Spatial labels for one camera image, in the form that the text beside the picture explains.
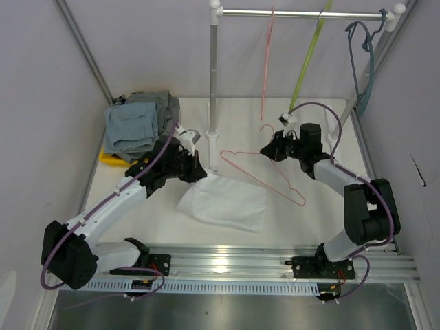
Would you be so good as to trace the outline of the white skirt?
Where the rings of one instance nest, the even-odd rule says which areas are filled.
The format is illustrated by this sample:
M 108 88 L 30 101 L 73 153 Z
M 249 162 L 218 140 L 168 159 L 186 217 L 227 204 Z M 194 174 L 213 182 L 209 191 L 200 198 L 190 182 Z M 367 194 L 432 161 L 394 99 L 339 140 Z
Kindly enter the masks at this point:
M 265 224 L 267 190 L 208 173 L 187 190 L 176 209 L 213 226 L 260 234 Z

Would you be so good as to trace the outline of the light blue denim skirt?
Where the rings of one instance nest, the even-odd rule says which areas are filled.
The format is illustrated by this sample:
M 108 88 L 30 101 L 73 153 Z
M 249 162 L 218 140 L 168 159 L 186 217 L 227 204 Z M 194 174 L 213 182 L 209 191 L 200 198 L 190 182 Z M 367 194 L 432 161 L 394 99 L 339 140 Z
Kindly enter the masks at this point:
M 104 112 L 104 118 L 106 154 L 146 152 L 159 137 L 155 102 L 115 105 Z

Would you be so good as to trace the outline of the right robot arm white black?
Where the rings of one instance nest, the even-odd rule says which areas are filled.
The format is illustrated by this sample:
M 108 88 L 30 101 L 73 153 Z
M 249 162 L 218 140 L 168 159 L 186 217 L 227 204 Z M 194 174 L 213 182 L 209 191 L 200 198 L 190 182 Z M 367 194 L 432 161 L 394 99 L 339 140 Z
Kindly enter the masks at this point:
M 319 124 L 302 124 L 297 133 L 277 131 L 260 153 L 274 162 L 298 160 L 303 173 L 343 198 L 342 231 L 320 244 L 313 256 L 285 261 L 294 278 L 335 279 L 338 272 L 345 271 L 346 277 L 353 279 L 354 257 L 366 248 L 387 244 L 399 233 L 401 225 L 390 183 L 361 177 L 337 163 L 323 150 Z

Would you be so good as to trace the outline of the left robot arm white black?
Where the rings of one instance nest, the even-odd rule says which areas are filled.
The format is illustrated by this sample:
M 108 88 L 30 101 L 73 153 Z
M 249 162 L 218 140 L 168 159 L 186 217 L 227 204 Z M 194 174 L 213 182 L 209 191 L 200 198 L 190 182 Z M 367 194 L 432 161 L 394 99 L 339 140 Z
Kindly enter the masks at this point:
M 44 231 L 41 253 L 41 285 L 47 273 L 71 289 L 84 287 L 96 274 L 162 275 L 150 268 L 149 248 L 134 238 L 101 243 L 100 238 L 128 211 L 162 188 L 169 179 L 189 184 L 207 176 L 194 142 L 183 137 L 164 137 L 153 149 L 135 160 L 124 177 L 94 207 L 66 223 L 51 222 Z

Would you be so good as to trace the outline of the green plastic hanger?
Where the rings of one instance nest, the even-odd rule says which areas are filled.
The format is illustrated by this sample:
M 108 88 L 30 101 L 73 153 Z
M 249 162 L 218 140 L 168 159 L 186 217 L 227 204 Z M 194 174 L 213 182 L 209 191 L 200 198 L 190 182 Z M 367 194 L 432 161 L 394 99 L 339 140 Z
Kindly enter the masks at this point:
M 326 2 L 326 4 L 325 4 L 325 7 L 324 7 L 323 11 L 318 15 L 318 20 L 317 20 L 317 23 L 316 23 L 315 32 L 313 34 L 312 40 L 311 40 L 310 45 L 309 45 L 309 49 L 307 50 L 305 59 L 303 61 L 302 68 L 301 68 L 298 80 L 296 82 L 296 86 L 295 86 L 293 95 L 291 97 L 291 101 L 290 101 L 290 104 L 289 104 L 289 111 L 288 112 L 290 112 L 294 108 L 294 106 L 296 104 L 296 101 L 298 99 L 298 95 L 299 95 L 300 89 L 302 87 L 305 75 L 306 75 L 307 70 L 308 70 L 308 66 L 309 66 L 310 61 L 312 59 L 312 56 L 314 54 L 314 50 L 316 48 L 316 44 L 318 42 L 318 39 L 319 39 L 320 33 L 322 31 L 322 28 L 323 28 L 323 26 L 325 24 L 325 20 L 321 17 L 321 15 L 322 15 L 323 12 L 330 11 L 332 6 L 333 6 L 333 0 L 328 0 Z

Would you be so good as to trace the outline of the grey folded garment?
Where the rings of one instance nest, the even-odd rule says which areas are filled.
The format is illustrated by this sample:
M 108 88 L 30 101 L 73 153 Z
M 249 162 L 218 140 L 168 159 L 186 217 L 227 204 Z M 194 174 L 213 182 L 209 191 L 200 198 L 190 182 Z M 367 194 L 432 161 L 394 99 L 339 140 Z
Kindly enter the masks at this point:
M 126 103 L 154 102 L 156 104 L 158 135 L 171 131 L 174 121 L 180 121 L 179 98 L 172 96 L 169 90 L 155 92 L 134 92 Z

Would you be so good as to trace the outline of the yellow plastic tray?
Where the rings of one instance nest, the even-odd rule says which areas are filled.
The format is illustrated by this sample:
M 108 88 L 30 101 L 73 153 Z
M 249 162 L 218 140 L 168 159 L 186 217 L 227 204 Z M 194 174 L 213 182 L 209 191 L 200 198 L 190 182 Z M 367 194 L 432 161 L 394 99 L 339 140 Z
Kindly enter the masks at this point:
M 130 163 L 124 161 L 123 159 L 120 159 L 118 156 L 105 154 L 104 147 L 100 149 L 98 160 L 103 164 L 113 167 L 128 168 L 131 165 Z

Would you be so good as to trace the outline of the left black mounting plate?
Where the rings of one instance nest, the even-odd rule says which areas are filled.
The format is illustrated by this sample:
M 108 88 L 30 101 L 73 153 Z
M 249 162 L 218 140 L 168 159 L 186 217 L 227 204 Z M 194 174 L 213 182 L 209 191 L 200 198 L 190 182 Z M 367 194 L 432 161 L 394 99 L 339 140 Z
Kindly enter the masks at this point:
M 158 270 L 164 276 L 168 276 L 171 269 L 170 254 L 142 254 L 140 256 L 140 267 Z

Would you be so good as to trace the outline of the black mounting plate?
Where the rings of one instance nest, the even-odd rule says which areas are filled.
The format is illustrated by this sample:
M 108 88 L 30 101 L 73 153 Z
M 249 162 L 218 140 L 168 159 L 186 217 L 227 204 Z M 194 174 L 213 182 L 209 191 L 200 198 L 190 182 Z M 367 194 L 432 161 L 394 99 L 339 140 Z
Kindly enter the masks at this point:
M 355 268 L 349 260 L 331 262 L 312 256 L 296 256 L 284 262 L 297 279 L 355 279 Z
M 170 254 L 142 254 L 140 256 L 140 267 L 158 270 L 164 276 L 168 276 L 171 269 Z

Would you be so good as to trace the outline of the plaid garment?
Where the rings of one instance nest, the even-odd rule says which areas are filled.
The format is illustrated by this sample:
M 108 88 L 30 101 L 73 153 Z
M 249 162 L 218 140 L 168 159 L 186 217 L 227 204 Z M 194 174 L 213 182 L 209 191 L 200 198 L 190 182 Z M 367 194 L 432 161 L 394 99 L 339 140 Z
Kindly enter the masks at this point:
M 123 105 L 123 104 L 125 104 L 127 102 L 127 100 L 130 98 L 130 96 L 131 96 L 131 93 L 124 93 L 121 96 L 118 96 L 118 97 L 114 98 L 112 100 L 111 104 L 113 106 L 114 105 Z

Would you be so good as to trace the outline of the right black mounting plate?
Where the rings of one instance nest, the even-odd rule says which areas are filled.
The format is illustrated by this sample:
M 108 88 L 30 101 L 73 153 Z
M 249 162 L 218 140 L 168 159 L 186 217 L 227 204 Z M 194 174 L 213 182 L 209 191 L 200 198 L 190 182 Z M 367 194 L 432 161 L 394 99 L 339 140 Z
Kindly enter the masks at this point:
M 355 279 L 355 268 L 349 260 L 331 262 L 312 256 L 296 256 L 284 262 L 297 279 Z

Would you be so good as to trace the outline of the metal clothes rack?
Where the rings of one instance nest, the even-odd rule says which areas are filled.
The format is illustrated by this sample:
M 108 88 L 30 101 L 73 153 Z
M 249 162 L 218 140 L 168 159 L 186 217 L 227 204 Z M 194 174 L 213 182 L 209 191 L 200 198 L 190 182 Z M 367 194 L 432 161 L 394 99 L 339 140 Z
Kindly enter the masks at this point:
M 378 13 L 349 13 L 349 12 L 323 12 L 321 17 L 324 20 L 343 19 L 352 20 L 357 23 L 364 21 L 379 21 L 381 23 L 379 32 L 382 35 L 375 47 L 369 46 L 371 53 L 370 64 L 362 73 L 362 76 L 355 81 L 355 85 L 362 89 L 368 98 L 371 95 L 373 86 L 373 76 L 378 73 L 380 65 L 385 61 L 386 52 L 391 48 L 391 43 L 397 38 L 401 28 L 404 26 L 403 17 L 409 13 L 414 1 L 409 1 L 407 5 L 397 3 L 392 10 L 381 10 Z M 219 152 L 217 140 L 219 132 L 217 129 L 217 57 L 218 57 L 218 25 L 220 17 L 269 17 L 271 10 L 251 10 L 251 9 L 225 9 L 220 1 L 210 1 L 210 84 L 208 101 L 208 139 L 209 167 L 210 170 L 218 171 Z M 318 20 L 321 11 L 293 11 L 293 10 L 274 10 L 274 18 L 302 18 Z

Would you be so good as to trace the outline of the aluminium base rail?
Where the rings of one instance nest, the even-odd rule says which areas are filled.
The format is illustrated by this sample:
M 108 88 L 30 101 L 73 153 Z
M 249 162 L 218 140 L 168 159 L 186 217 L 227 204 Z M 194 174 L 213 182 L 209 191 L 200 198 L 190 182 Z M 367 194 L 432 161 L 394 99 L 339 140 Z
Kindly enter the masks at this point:
M 285 261 L 313 256 L 310 245 L 190 245 L 148 244 L 152 253 L 171 255 L 169 279 L 201 281 L 273 281 L 293 278 Z M 393 245 L 364 253 L 371 268 L 368 283 L 420 283 L 412 256 L 398 254 Z

